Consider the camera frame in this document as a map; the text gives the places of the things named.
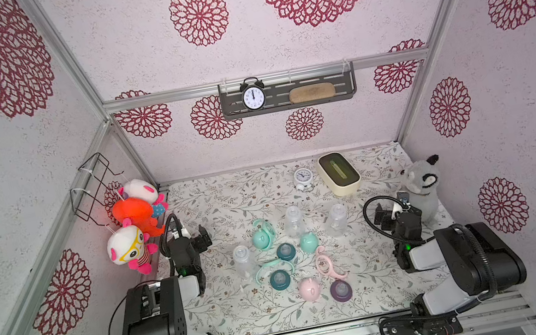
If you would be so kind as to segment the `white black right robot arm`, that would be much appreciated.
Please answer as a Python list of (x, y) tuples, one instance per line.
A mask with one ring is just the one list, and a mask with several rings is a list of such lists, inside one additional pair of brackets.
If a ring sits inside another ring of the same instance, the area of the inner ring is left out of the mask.
[(370, 228), (394, 243), (398, 266), (408, 273), (447, 267), (449, 277), (418, 295), (410, 304), (411, 314), (431, 317), (456, 315), (493, 298), (499, 292), (526, 281), (526, 266), (486, 223), (453, 224), (422, 238), (419, 210), (400, 205), (394, 217), (382, 205), (374, 219), (365, 215)]

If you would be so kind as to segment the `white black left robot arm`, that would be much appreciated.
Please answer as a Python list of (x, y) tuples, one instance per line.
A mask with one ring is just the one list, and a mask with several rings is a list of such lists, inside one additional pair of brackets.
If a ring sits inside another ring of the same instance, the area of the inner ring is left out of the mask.
[(177, 232), (161, 243), (169, 258), (170, 276), (139, 284), (126, 293), (122, 335), (213, 335), (193, 330), (185, 307), (205, 293), (206, 274), (201, 255), (212, 245), (204, 227), (194, 237)]

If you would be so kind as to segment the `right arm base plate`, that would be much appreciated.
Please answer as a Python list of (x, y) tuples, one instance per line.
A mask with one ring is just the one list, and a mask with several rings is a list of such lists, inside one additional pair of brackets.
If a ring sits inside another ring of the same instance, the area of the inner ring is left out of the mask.
[(462, 334), (464, 328), (457, 317), (418, 318), (410, 315), (396, 315), (379, 320), (386, 335), (456, 335)]

